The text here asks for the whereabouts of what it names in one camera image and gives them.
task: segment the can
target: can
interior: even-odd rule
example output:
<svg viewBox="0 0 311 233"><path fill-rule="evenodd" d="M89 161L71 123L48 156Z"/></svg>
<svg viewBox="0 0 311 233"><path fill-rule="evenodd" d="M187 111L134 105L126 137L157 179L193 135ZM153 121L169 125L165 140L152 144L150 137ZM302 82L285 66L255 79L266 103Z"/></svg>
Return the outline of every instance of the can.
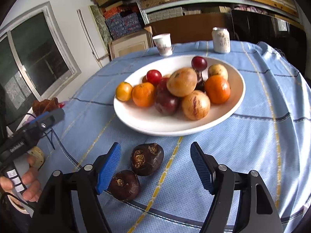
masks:
<svg viewBox="0 0 311 233"><path fill-rule="evenodd" d="M230 35L226 28L214 27L212 31L212 37L215 52L230 52Z"/></svg>

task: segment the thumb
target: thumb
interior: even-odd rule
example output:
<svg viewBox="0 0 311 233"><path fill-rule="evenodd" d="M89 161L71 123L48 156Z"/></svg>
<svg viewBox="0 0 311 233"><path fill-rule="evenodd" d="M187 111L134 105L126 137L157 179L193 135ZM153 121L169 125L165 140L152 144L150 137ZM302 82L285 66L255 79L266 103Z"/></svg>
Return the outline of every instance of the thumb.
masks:
<svg viewBox="0 0 311 233"><path fill-rule="evenodd" d="M10 181L8 178L4 176L0 177L0 186L5 192L9 192L14 187L12 181Z"/></svg>

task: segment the plate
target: plate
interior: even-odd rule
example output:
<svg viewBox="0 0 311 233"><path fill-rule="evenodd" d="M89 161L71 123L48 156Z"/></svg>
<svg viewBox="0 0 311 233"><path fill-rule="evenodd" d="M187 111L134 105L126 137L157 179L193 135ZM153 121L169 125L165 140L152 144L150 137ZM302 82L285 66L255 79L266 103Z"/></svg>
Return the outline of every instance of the plate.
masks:
<svg viewBox="0 0 311 233"><path fill-rule="evenodd" d="M191 60L195 55L184 55L165 58L152 62L131 74L125 81L132 86L142 82L142 78L151 69L156 69L162 75L172 74L182 67L191 67ZM231 94L228 101L222 105L211 104L206 117L201 120L189 120L182 110L173 116L161 115L154 106L139 108L130 100L121 102L114 98L114 110L119 119L135 131L153 136L184 136L211 128L231 116L241 105L245 95L245 82L240 72L227 62L215 58L204 57L211 66L220 63L228 71L228 82ZM203 79L207 79L207 69L202 72Z"/></svg>

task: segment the tablecloth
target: tablecloth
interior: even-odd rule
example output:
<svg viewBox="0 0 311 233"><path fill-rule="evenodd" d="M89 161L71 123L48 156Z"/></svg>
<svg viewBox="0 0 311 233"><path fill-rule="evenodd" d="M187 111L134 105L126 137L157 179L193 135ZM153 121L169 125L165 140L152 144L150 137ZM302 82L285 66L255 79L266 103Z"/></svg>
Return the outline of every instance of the tablecloth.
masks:
<svg viewBox="0 0 311 233"><path fill-rule="evenodd" d="M311 193L309 86L296 68L263 42L231 41L229 54L215 53L211 41L173 46L173 56L189 54L216 57L240 71L246 93L231 117L184 137L153 137L131 130L115 115L115 88L137 69L163 59L156 48L131 53L99 70L66 104L64 121L54 127L55 150L46 138L38 144L45 153L39 180L44 185L56 169L68 173L93 163L115 141L122 146L117 170L130 169L135 146L158 143L164 148L163 163L152 175L139 177L141 189L133 201L118 201L107 192L99 196L111 230L199 232L213 196L203 189L190 158L190 145L197 141L206 154L233 171L256 169L275 201L284 231L291 232ZM77 195L73 196L77 207ZM238 199L235 191L226 232L232 232ZM79 212L76 219L84 233Z"/></svg>

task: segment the window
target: window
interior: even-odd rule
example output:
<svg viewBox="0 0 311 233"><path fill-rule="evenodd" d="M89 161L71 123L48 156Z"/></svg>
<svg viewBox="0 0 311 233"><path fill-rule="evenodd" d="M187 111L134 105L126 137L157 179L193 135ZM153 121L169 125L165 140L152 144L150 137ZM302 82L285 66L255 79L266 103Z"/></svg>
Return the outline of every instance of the window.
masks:
<svg viewBox="0 0 311 233"><path fill-rule="evenodd" d="M81 72L56 23L49 3L22 14L0 32L0 86L6 122L15 131L35 99L60 92Z"/></svg>

